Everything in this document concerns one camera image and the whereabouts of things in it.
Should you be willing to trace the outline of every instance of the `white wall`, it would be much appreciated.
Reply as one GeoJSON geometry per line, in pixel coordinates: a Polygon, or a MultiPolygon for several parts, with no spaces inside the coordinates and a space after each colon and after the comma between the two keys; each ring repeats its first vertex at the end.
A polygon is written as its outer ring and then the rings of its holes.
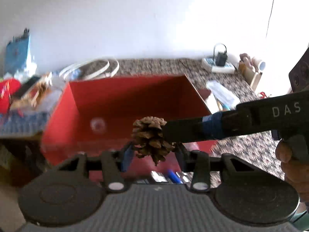
{"type": "Polygon", "coordinates": [[[252,53],[265,38],[271,2],[0,0],[0,50],[28,27],[40,72],[100,56],[198,57],[217,42],[252,53]]]}
{"type": "Polygon", "coordinates": [[[267,39],[256,48],[267,63],[258,92],[273,96],[288,92],[288,74],[309,43],[308,6],[309,0],[275,0],[267,39]]]}

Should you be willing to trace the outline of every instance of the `white cable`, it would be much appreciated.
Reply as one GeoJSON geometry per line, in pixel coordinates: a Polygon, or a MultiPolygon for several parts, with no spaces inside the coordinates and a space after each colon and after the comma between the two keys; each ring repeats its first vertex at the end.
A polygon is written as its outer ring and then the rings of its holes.
{"type": "Polygon", "coordinates": [[[115,76],[115,74],[118,72],[120,65],[117,59],[115,58],[110,58],[111,60],[115,60],[117,62],[117,66],[115,67],[115,69],[112,72],[106,72],[105,74],[99,75],[94,79],[101,79],[101,78],[111,78],[113,76],[115,76]]]}
{"type": "Polygon", "coordinates": [[[104,61],[107,61],[106,66],[104,66],[103,68],[99,69],[98,71],[95,71],[94,73],[87,75],[84,77],[84,80],[90,80],[95,78],[96,76],[102,74],[103,72],[105,72],[108,68],[109,68],[109,61],[107,59],[102,59],[104,61]]]}
{"type": "Polygon", "coordinates": [[[62,77],[64,80],[66,79],[66,77],[71,73],[73,72],[74,70],[82,67],[82,66],[85,66],[89,63],[92,63],[92,62],[95,62],[95,61],[105,61],[107,64],[102,67],[101,69],[99,69],[98,71],[90,74],[90,75],[87,75],[84,80],[90,80],[90,79],[93,79],[94,77],[102,74],[103,72],[105,72],[108,68],[109,68],[109,60],[107,59],[102,59],[102,58],[98,58],[98,59],[95,59],[95,60],[90,60],[90,61],[87,61],[85,63],[82,63],[82,64],[72,64],[70,66],[67,66],[65,67],[62,71],[60,71],[59,73],[59,77],[62,77]]]}

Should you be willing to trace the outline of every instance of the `black circular pad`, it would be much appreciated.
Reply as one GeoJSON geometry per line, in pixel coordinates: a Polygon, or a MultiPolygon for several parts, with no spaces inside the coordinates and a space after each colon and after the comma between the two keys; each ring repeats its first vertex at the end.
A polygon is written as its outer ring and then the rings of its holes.
{"type": "Polygon", "coordinates": [[[253,225],[285,222],[299,203],[296,190],[281,180],[268,186],[222,183],[215,190],[215,200],[227,216],[253,225]]]}
{"type": "Polygon", "coordinates": [[[103,199],[103,189],[73,172],[48,172],[25,186],[19,207],[26,220],[44,226],[65,226],[93,214],[103,199]]]}

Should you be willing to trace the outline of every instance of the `white circle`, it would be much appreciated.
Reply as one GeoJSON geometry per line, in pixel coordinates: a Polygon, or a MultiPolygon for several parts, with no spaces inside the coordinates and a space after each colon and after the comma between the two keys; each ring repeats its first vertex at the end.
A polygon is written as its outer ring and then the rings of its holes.
{"type": "Polygon", "coordinates": [[[91,129],[93,130],[93,132],[95,133],[104,133],[105,130],[106,130],[106,123],[104,121],[104,119],[102,118],[93,118],[91,121],[90,121],[90,126],[91,126],[91,129]]]}
{"type": "Polygon", "coordinates": [[[206,190],[208,185],[205,182],[197,182],[193,184],[193,188],[196,190],[206,190]]]}
{"type": "Polygon", "coordinates": [[[260,71],[265,70],[265,67],[266,67],[266,63],[265,63],[265,62],[260,62],[260,63],[259,63],[258,68],[259,68],[260,71]]]}
{"type": "Polygon", "coordinates": [[[110,190],[121,190],[123,189],[125,186],[121,183],[121,182],[112,182],[109,183],[109,189],[110,190]]]}

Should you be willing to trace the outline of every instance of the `blue pen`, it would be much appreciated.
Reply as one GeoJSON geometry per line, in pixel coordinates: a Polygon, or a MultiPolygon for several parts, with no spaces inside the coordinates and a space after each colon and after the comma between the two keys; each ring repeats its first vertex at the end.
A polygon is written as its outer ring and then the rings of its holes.
{"type": "Polygon", "coordinates": [[[173,183],[182,184],[180,178],[172,170],[169,169],[167,171],[167,176],[171,179],[173,183]]]}

